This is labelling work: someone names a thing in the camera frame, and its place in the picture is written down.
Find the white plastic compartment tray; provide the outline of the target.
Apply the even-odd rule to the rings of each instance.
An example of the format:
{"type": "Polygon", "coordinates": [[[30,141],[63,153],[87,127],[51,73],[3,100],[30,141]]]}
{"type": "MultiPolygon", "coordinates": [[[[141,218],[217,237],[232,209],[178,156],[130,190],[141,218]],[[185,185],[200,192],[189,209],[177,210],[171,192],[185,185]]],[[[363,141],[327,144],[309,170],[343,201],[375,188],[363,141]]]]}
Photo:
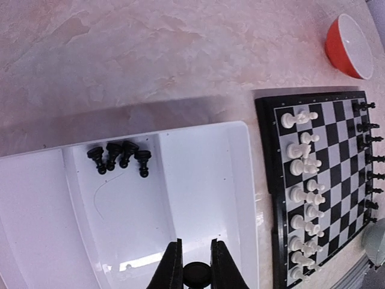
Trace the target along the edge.
{"type": "Polygon", "coordinates": [[[1,159],[1,278],[7,288],[145,288],[167,245],[208,263],[225,242],[250,288],[259,266],[250,138],[244,122],[129,136],[143,178],[104,175],[87,152],[107,140],[1,159]]]}

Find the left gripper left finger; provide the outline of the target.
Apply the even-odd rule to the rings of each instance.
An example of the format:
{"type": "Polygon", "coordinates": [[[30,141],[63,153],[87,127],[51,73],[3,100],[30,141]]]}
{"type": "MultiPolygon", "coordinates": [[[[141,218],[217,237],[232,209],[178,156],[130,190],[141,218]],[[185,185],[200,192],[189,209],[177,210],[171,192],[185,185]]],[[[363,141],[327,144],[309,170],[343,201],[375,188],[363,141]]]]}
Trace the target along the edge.
{"type": "Polygon", "coordinates": [[[170,242],[160,260],[147,289],[182,289],[182,240],[170,242]]]}

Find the black white chessboard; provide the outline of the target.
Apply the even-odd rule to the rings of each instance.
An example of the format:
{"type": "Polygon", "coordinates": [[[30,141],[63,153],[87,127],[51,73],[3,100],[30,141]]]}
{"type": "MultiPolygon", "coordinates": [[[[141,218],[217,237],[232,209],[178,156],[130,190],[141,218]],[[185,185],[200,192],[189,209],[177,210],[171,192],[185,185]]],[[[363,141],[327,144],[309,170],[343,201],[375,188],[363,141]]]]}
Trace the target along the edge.
{"type": "Polygon", "coordinates": [[[294,288],[341,251],[369,223],[378,204],[363,91],[255,100],[268,191],[273,199],[275,288],[294,288]]]}

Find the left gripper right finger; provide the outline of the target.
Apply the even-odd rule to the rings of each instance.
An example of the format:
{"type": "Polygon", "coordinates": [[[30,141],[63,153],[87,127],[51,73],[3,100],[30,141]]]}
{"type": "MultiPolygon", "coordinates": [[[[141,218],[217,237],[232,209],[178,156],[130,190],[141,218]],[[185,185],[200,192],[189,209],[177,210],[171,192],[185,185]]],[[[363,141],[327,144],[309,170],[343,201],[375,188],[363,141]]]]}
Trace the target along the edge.
{"type": "Polygon", "coordinates": [[[211,241],[211,288],[248,289],[226,244],[213,239],[211,241]]]}

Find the black chess piece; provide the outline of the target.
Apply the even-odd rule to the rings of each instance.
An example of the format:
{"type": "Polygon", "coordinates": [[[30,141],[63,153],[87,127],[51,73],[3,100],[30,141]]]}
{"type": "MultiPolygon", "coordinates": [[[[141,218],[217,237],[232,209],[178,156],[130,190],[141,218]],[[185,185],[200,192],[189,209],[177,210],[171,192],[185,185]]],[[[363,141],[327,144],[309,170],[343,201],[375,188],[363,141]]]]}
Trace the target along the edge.
{"type": "Polygon", "coordinates": [[[377,202],[373,202],[371,200],[365,200],[365,208],[367,210],[378,210],[379,204],[377,202]]]}
{"type": "Polygon", "coordinates": [[[366,185],[365,187],[365,195],[370,195],[370,194],[373,194],[373,193],[382,193],[384,190],[381,189],[381,188],[373,188],[373,186],[371,186],[370,184],[366,185]]]}
{"type": "Polygon", "coordinates": [[[365,111],[365,110],[368,110],[370,108],[375,108],[375,103],[374,102],[371,102],[371,103],[361,102],[359,104],[359,110],[365,111]]]}
{"type": "Polygon", "coordinates": [[[364,222],[372,222],[372,223],[377,223],[378,219],[375,217],[371,217],[369,215],[364,216],[364,222]]]}
{"type": "Polygon", "coordinates": [[[358,150],[369,148],[373,142],[381,142],[383,140],[383,137],[372,137],[370,135],[366,135],[364,138],[359,138],[357,140],[357,147],[358,150]]]}

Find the black bishop piece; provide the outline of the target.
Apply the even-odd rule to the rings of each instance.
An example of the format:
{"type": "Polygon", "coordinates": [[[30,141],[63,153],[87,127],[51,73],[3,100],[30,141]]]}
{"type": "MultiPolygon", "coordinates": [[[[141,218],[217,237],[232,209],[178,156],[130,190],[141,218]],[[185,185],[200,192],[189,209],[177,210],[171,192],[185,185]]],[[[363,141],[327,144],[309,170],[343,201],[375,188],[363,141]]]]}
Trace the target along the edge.
{"type": "Polygon", "coordinates": [[[373,156],[371,154],[365,154],[365,164],[371,164],[373,162],[378,162],[378,163],[384,163],[385,162],[385,156],[373,156]]]}

